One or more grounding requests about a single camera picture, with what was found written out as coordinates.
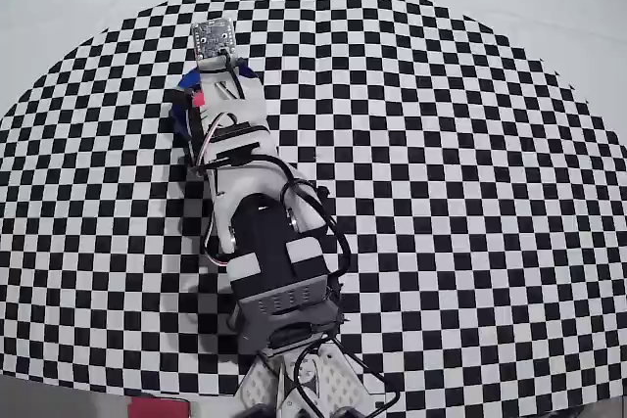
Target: wire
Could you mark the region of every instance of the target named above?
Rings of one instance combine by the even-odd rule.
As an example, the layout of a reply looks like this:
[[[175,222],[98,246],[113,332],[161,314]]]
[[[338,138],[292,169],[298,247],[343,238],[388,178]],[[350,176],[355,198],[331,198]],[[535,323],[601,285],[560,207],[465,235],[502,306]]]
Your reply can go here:
[[[385,379],[383,375],[379,374],[378,372],[368,367],[367,364],[365,364],[361,359],[359,359],[352,352],[346,351],[344,347],[342,346],[342,344],[335,338],[335,336],[330,336],[326,338],[323,337],[309,344],[305,349],[303,349],[301,353],[299,354],[298,359],[296,359],[296,362],[294,363],[294,385],[296,386],[298,393],[301,395],[301,397],[303,398],[305,403],[309,406],[309,408],[313,411],[315,416],[317,416],[318,418],[325,418],[322,412],[319,410],[319,408],[315,406],[312,400],[308,397],[307,393],[305,392],[305,389],[303,388],[303,385],[301,384],[301,378],[300,378],[301,364],[303,363],[305,356],[307,356],[308,354],[311,354],[315,349],[320,348],[323,344],[328,343],[328,342],[333,342],[335,346],[343,354],[346,354],[351,359],[353,359],[363,369],[364,373],[372,374],[376,379],[382,382],[385,386],[388,387],[388,389],[391,389],[392,392],[394,393],[394,398],[392,398],[390,401],[385,403],[383,406],[380,406],[377,409],[375,409],[372,413],[367,415],[365,418],[374,418],[375,416],[380,415],[385,410],[394,406],[394,404],[397,401],[399,401],[399,399],[401,398],[401,393],[396,389],[396,387],[394,387],[393,384],[390,383],[390,381]]]
[[[205,140],[203,141],[203,145],[200,148],[200,152],[198,153],[198,156],[196,156],[196,162],[194,166],[198,167],[202,163],[203,156],[205,155],[205,153],[207,152],[207,149],[209,148],[209,143],[214,137],[214,134],[216,134],[217,126],[219,125],[219,122],[222,120],[222,118],[225,116],[230,117],[233,123],[237,123],[237,117],[233,113],[222,112],[222,113],[217,114],[217,116],[212,121],[212,124],[209,126],[209,130],[207,131],[207,134],[205,134]]]
[[[315,192],[317,192],[317,188],[309,180],[304,180],[303,178],[296,178],[296,179],[294,179],[294,184],[309,186]],[[289,190],[289,189],[290,189],[290,184],[289,183],[285,183],[285,185],[283,185],[283,188],[281,189],[281,192],[279,194],[278,201],[280,201],[281,204],[284,205],[284,206],[285,206],[285,203],[284,203],[285,202],[285,194],[287,193],[287,190]]]
[[[226,51],[223,51],[222,54],[226,58],[226,64],[225,64],[226,70],[228,71],[228,73],[231,74],[231,78],[233,79],[233,82],[235,83],[235,88],[237,88],[237,94],[239,95],[239,98],[244,100],[246,98],[246,96],[244,95],[244,89],[242,88],[242,84],[239,81],[239,77],[237,76],[237,74],[235,73],[235,70],[233,69],[233,64],[231,64],[231,57]]]
[[[294,172],[292,172],[292,169],[289,167],[289,165],[285,163],[282,159],[280,159],[279,157],[268,156],[264,154],[249,154],[245,157],[238,156],[237,158],[231,157],[231,158],[222,159],[220,161],[213,161],[211,163],[203,165],[202,168],[203,169],[216,169],[216,168],[220,168],[221,166],[226,166],[229,164],[233,166],[241,166],[250,162],[274,163],[283,171],[283,173],[285,174],[285,178],[287,178],[286,185],[288,185],[288,188],[291,189],[299,198],[305,201],[305,203],[311,206],[313,210],[315,210],[318,213],[318,215],[322,218],[322,220],[324,220],[324,222],[328,225],[329,229],[331,229],[331,232],[333,232],[333,235],[337,239],[337,242],[340,245],[340,248],[342,249],[342,259],[341,259],[340,266],[338,267],[336,271],[329,273],[328,275],[329,283],[331,283],[334,280],[339,279],[341,276],[346,274],[351,267],[351,256],[352,256],[351,246],[349,245],[349,242],[346,239],[346,236],[344,235],[343,232],[341,232],[338,229],[337,222],[335,221],[335,219],[333,219],[333,217],[331,217],[326,212],[326,209],[324,208],[324,206],[316,198],[314,198],[313,196],[306,193],[305,191],[303,191],[303,189],[300,188],[300,186],[306,185],[306,183],[304,182],[305,180],[300,181],[294,178]]]
[[[233,94],[233,92],[226,88],[225,82],[216,82],[214,87],[227,97],[226,100],[237,100],[237,97]]]
[[[217,259],[216,257],[213,257],[208,250],[208,246],[209,246],[209,239],[212,236],[212,231],[214,230],[214,223],[216,221],[216,213],[212,211],[212,218],[211,221],[209,222],[209,227],[207,228],[207,232],[205,233],[205,237],[203,237],[203,244],[202,244],[202,249],[203,249],[203,255],[211,262],[213,263],[215,266],[227,266],[228,265],[228,261],[222,261],[220,259]]]

